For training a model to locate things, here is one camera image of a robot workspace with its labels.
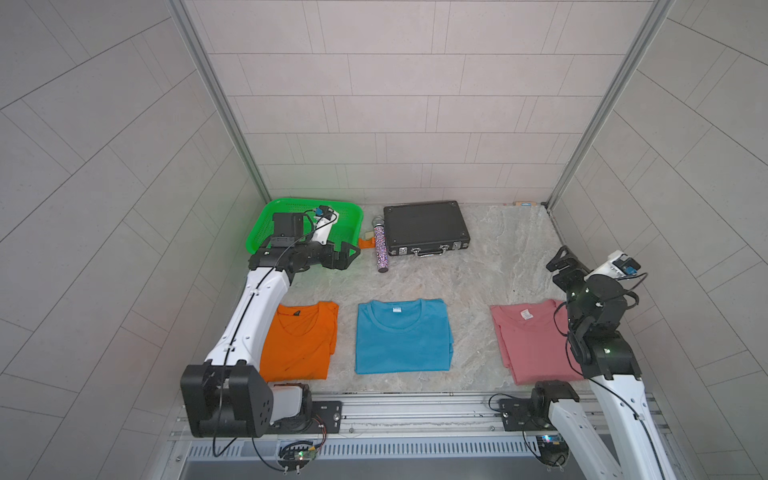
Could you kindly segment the green plastic basket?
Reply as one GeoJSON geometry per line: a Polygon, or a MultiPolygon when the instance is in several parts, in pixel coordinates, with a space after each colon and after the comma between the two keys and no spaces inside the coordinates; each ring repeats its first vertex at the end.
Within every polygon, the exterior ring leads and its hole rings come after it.
{"type": "Polygon", "coordinates": [[[339,215],[339,219],[332,227],[323,229],[323,231],[330,231],[327,241],[334,244],[334,250],[341,252],[344,243],[357,247],[364,217],[360,206],[344,201],[281,198],[273,200],[263,208],[246,240],[247,251],[254,254],[263,241],[274,233],[273,215],[275,213],[307,212],[312,219],[315,219],[311,211],[321,205],[330,207],[339,215]]]}

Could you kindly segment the orange t-shirt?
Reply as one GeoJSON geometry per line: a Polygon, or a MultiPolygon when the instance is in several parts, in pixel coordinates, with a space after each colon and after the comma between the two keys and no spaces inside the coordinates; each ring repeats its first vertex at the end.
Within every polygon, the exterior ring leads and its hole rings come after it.
{"type": "Polygon", "coordinates": [[[334,302],[279,305],[264,344],[259,373],[268,383],[325,380],[337,342],[334,302]]]}

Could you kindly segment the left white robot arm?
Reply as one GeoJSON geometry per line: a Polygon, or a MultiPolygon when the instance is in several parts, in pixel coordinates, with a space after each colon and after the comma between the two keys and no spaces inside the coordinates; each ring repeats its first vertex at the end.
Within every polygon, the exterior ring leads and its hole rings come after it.
{"type": "Polygon", "coordinates": [[[340,217],[329,205],[273,214],[273,230],[249,259],[242,296],[224,333],[204,362],[187,366],[181,376],[194,437],[257,438],[285,420],[313,425],[309,388],[269,385],[260,363],[274,315],[295,275],[313,265],[344,270],[359,255],[358,247],[330,240],[340,217]]]}

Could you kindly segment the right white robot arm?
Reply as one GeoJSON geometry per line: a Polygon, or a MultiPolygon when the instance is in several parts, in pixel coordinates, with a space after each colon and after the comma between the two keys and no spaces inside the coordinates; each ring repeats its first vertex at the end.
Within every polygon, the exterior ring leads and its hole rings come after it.
{"type": "Polygon", "coordinates": [[[652,418],[636,356],[618,330],[637,307],[635,289],[646,278],[621,250],[588,269],[566,246],[547,263],[566,299],[566,358],[588,381],[607,422],[607,447],[587,418],[575,390],[562,381],[536,384],[531,412],[553,427],[588,479],[673,479],[676,474],[652,418]]]}

